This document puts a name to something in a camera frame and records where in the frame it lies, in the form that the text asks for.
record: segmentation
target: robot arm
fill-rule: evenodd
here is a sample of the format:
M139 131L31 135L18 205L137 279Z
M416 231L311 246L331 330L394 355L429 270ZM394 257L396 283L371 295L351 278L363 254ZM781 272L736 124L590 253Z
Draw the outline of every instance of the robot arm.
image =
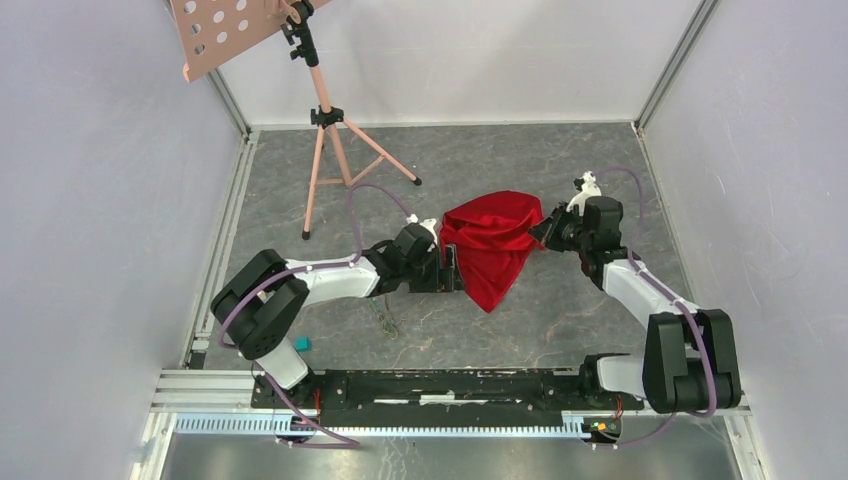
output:
M285 270L298 269L252 298L227 328L239 354L255 360L280 386L291 389L309 374L286 333L303 307L336 298L366 298L409 284L413 292L448 292L464 288L456 264L456 250L445 248L445 260L436 246L435 219L410 218L394 240L379 242L357 258L304 262L283 259L274 250L259 252L212 300L219 323L260 284ZM329 268L322 265L335 265Z
M704 409L707 379L700 356L707 355L717 408L738 405L742 391L728 315L701 309L651 275L644 262L621 245L622 204L601 195L591 172L574 183L579 193L529 233L550 250L577 252L583 273L647 329L644 358L587 357L581 373L589 388L645 398L659 413ZM693 349L693 333L680 306L695 318L706 352Z

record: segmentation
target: pink music stand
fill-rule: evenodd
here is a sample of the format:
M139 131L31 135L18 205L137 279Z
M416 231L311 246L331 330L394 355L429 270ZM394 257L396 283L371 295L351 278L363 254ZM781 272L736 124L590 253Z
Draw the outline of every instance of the pink music stand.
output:
M318 53L307 24L307 19L314 13L314 9L329 1L171 0L187 61L183 67L183 76L189 82L197 80L280 30L283 31L290 45L294 45L295 39L301 42L291 52L291 57L292 60L301 57L306 61L319 102L319 110L317 112L312 110L311 115L312 124L318 126L318 138L315 142L312 175L309 179L309 196L306 201L302 233L304 240L308 240L310 236L315 187L318 185L335 183L352 185L383 160L388 160L415 185L421 185L420 178L346 118L344 111L333 107L330 103L324 77L318 66ZM351 132L380 154L355 177L350 175L350 168L335 125L339 122L345 124ZM329 133L330 141L333 143L342 178L318 178L325 132Z

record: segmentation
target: red fabric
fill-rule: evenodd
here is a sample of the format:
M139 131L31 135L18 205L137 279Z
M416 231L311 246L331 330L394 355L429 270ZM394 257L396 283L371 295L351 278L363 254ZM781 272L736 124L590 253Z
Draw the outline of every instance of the red fabric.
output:
M495 192L447 213L439 243L457 246L465 291L487 313L506 295L534 248L542 248L527 230L544 219L538 198L519 192Z

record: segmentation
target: white wall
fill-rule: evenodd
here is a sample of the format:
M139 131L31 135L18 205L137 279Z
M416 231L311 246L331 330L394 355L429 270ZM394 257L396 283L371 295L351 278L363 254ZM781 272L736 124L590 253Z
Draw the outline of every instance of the white wall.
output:
M126 478L238 138L160 1L2 2L0 62L0 478Z
M702 305L734 321L775 478L844 478L848 3L725 1L647 145Z
M359 123L632 120L698 0L333 0L310 19L331 100ZM317 99L281 33L221 71L254 125Z

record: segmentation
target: cable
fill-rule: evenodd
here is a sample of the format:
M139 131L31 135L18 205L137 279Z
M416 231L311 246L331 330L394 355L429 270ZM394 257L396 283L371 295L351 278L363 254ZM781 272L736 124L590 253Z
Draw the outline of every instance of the cable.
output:
M244 309L244 307L251 300L253 300L253 298L255 298L257 295L259 295L259 292L265 290L266 288L268 288L272 284L282 280L283 278L288 277L289 275L294 275L296 273L306 272L306 271L309 271L310 269L316 269L317 270L317 269L326 269L326 268L347 267L347 266L350 266L353 263L356 263L357 261L359 261L360 258L362 258L362 250L363 250L363 248L362 248L362 232L359 230L359 224L356 221L356 212L355 212L354 205L353 205L353 192L355 192L356 190L363 188L363 187L375 188L377 190L380 190L381 192L388 195L392 200L394 200L394 202L400 207L400 209L403 210L403 213L406 215L407 218L412 216L412 212L409 210L409 208L407 208L407 206L403 203L403 201L397 195L390 192L385 187L382 187L380 185L375 185L375 184L372 184L372 183L359 183L359 184L356 184L353 187L351 187L348 190L348 194L347 194L347 210L348 210L348 214L350 215L350 219L351 219L351 227L353 228L353 235L354 235L354 238L356 239L356 253L355 253L353 259L348 260L348 261L342 261L342 262L329 262L329 263L319 263L319 264L313 264L313 265L304 265L304 266L301 266L301 267L290 268L288 270L284 270L280 273L272 275L271 277L269 277L268 279L266 279L265 281L263 281L262 283L257 285L256 288L254 288L253 290L250 291L250 293L245 295L245 297L242 298L241 301L239 301L238 304L236 304L235 308L233 308L232 311L230 311L229 315L227 315L226 319L224 319L224 322L221 323L221 333L218 336L218 344L221 347L229 348L229 349L236 349L237 348L235 346L235 344L228 343L225 340L227 330L230 328L230 325L233 323L233 320L235 320L235 318L238 316L238 314L241 313L241 311ZM351 438L347 438L347 437L344 437L342 435L333 433L333 432L327 430L326 428L322 427L321 425L315 423L312 419L310 419L306 415L304 415L303 412L301 412L297 408L297 406L295 406L295 404L291 401L291 399L285 394L285 392L280 387L280 385L277 383L277 381L274 380L274 377L272 377L267 372L265 373L265 377L268 379L268 383L271 384L271 388L274 389L274 392L280 397L280 399L283 401L283 403L285 403L286 406L289 407L296 415L298 415L300 418L302 418L309 426L311 426L311 427L315 428L316 430L318 430L318 431L320 431L320 432L342 442L342 443L318 443L318 444L310 444L310 443L302 443L301 444L301 443L289 442L289 446L297 447L297 448L323 448L323 449L332 449L332 448L348 449L348 448L358 448L359 447L360 444L356 440L353 440Z
M666 431L668 429L668 427L671 425L671 421L674 420L674 417L676 415L677 415L676 413L672 413L671 415L669 415L665 419L665 421L662 423L662 425L660 425L659 427L657 427L656 430L645 435L644 437L640 437L640 438L637 438L635 440L628 440L626 442L619 442L619 443L616 443L615 445L608 445L606 443L592 443L591 444L592 450L618 450L619 448L635 447L637 445L641 445L641 444L643 444L643 443L645 443L649 440L653 440L654 438L659 436L661 433Z
M368 298L368 303L371 305L371 309L374 310L374 313L377 314L377 321L380 322L380 328L383 330L383 333L392 340L396 339L400 334L400 328L398 323L395 322L392 312L389 310L388 295L383 296L385 313L380 310L380 306L377 305L377 302L373 298Z
M614 436L610 435L609 433L607 433L603 430L598 430L598 435L601 435L602 437L606 438L607 440L612 440L613 442L618 442L618 439L619 439L619 437L614 437Z
M615 397L615 414L612 417L612 421L616 422L621 416L624 414L624 404L621 401L621 395L617 395Z
M642 237L642 229L645 218L645 194L642 190L642 181L639 180L639 174L630 167L608 167L598 171L596 175L607 172L626 172L629 173L630 176L633 177L633 180L636 181L636 188L639 190L639 224L636 230L636 238L633 240L633 243L635 244ZM630 248L627 249L627 260L630 262L630 265L636 271L637 275L651 284L657 292L662 294L669 302L677 307L686 318L686 323L689 324L689 328L692 330L692 337L695 339L695 345L701 353L701 365L704 368L704 376L706 377L707 383L707 396L709 397L707 410L705 412L687 413L700 418L711 417L715 413L718 403L718 400L716 399L715 378L713 377L713 368L710 364L710 359L707 357L707 347L704 345L704 339L701 337L701 331L698 328L698 324L695 322L695 317L692 316L692 313L685 305L683 305L680 299L674 296L674 293L665 288L656 278L650 275L647 271L643 270L642 267L636 263L636 260L633 258L633 250Z
M272 377L271 374L269 374L268 372L265 372L265 378L268 379L268 383L271 384L271 388L274 389L274 393L276 393L280 397L280 399L283 401L283 403L285 403L286 406L289 407L289 409L292 412L294 412L295 415L302 418L303 421L307 425L309 425L310 427L314 428L315 430L318 430L319 432L321 432L321 433L323 433L327 436L333 437L336 440L342 442L342 443L294 443L294 442L289 442L288 445L290 447L293 447L293 448L317 448L317 449L336 449L336 448L354 449L354 448L359 448L360 444L356 440L354 440L352 438L345 437L343 435L339 435L338 433L335 433L335 432L331 432L330 430L327 430L326 428L317 424L311 418L304 415L303 412L301 412L300 409L297 408L297 405L295 405L294 402L291 401L289 396L286 395L286 392L283 391L283 389L280 387L280 385L277 383L277 381L274 380L274 377Z
M304 265L304 266L284 270L280 273L272 275L271 277L266 279L264 282L260 283L256 288L251 290L250 293L245 295L245 297L242 298L241 301L238 304L236 304L236 307L230 311L230 314L227 315L227 318L221 324L221 334L218 336L218 345L220 345L223 348L229 348L231 350L236 349L235 344L228 343L224 338L224 336L227 333L227 329L230 328L230 324L233 323L233 320L235 320L236 316L238 316L238 314L241 313L241 311L244 309L244 307L248 303L250 303L250 301L253 300L253 298L256 297L256 295L259 294L259 292L265 290L270 285L282 280L283 278L288 277L289 275L294 275L296 273L306 272L306 271L309 270L309 268L318 270L318 269L325 269L325 268L346 267L346 266L349 266L352 263L358 262L359 259L362 258L362 232L359 230L359 224L356 221L356 211L354 210L354 206L353 206L353 192L355 192L356 190L363 188L363 187L376 188L377 190L380 190L381 192L388 195L392 200L394 200L395 203L397 203L397 205L400 207L400 209L403 210L403 213L407 217L410 217L412 215L412 212L409 211L409 208L407 208L407 206L403 203L403 200L401 200L397 195L390 192L385 187L382 187L380 185L375 185L373 183L358 183L358 184L354 185L353 187L351 187L347 192L347 211L348 211L348 214L350 215L351 227L353 228L353 236L356 239L356 254L354 255L353 259L349 260L349 261L344 261L344 262L330 262L330 263L317 263L317 264L313 264L313 265Z

